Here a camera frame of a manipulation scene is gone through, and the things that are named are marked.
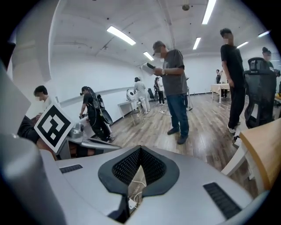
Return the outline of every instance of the black pants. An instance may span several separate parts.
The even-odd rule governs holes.
[[[234,129],[239,122],[239,116],[243,111],[245,104],[245,88],[243,87],[230,87],[231,93],[231,108],[229,115],[228,126]]]
[[[102,140],[107,141],[110,137],[110,131],[108,127],[106,126],[106,123],[103,121],[102,117],[100,116],[100,113],[97,111],[97,119],[95,122],[94,116],[89,116],[89,123],[92,127],[93,132]]]
[[[163,91],[158,91],[158,94],[159,94],[159,103],[161,103],[161,100],[162,100],[162,103],[164,104],[164,94],[163,94]]]
[[[221,89],[221,96],[227,97],[227,89]]]
[[[185,107],[187,108],[188,107],[187,94],[185,95],[185,98],[184,98],[184,104],[185,104]]]

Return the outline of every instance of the wooden floor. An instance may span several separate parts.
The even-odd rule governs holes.
[[[179,134],[167,135],[171,127],[171,116],[167,104],[160,106],[151,102],[151,111],[144,116],[144,123],[134,115],[136,125],[131,116],[126,116],[111,126],[115,141],[121,147],[145,145],[157,147],[171,152],[196,157],[221,171],[236,152],[232,146],[233,135],[227,129],[231,100],[223,99],[218,103],[214,94],[192,95],[193,109],[187,112],[189,136],[185,144],[177,145]],[[241,125],[237,131],[247,129],[244,112],[240,116]],[[244,162],[231,176],[243,186],[253,197],[257,196],[256,183],[247,177],[248,164]]]

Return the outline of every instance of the fluorescent light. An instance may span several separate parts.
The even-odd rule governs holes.
[[[237,48],[240,48],[240,47],[242,47],[242,46],[244,46],[246,44],[248,44],[248,41],[244,42],[243,44],[240,44],[239,46],[237,46]]]
[[[267,35],[267,34],[269,34],[269,33],[270,33],[270,30],[268,30],[268,31],[266,31],[266,32],[264,32],[264,33],[259,34],[259,36],[258,36],[258,37],[265,36],[265,35]]]
[[[120,30],[116,29],[113,26],[109,27],[107,31],[123,39],[124,41],[128,42],[130,45],[134,45],[136,43],[134,40],[129,38],[126,34],[124,34],[123,32],[121,32]]]
[[[150,61],[153,61],[153,60],[154,60],[154,58],[153,58],[147,51],[144,52],[144,55],[145,55],[147,58],[149,58]]]
[[[193,50],[195,50],[195,49],[197,48],[197,46],[198,46],[200,40],[201,40],[200,37],[196,38],[195,44],[194,44],[194,46],[193,46]]]
[[[209,0],[202,24],[208,23],[215,4],[216,4],[216,0]]]

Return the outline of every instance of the man in gray t-shirt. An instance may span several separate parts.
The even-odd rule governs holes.
[[[163,68],[155,68],[154,74],[162,77],[169,111],[172,116],[172,129],[168,135],[180,131],[179,145],[185,143],[188,132],[188,120],[184,100],[187,94],[187,83],[184,73],[184,60],[181,52],[177,49],[167,51],[162,41],[153,44],[154,54],[164,59]]]

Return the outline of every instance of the white ceiling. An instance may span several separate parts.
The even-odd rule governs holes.
[[[186,3],[189,11],[182,10]],[[139,65],[148,60],[143,52],[152,54],[157,40],[183,55],[216,54],[223,44],[220,29],[224,27],[232,30],[236,45],[254,40],[264,31],[240,1],[217,0],[208,24],[202,25],[206,7],[207,0],[68,0],[57,18],[54,54],[75,52]],[[108,33],[111,25],[136,44],[130,46]],[[197,37],[202,39],[197,50],[192,50]]]

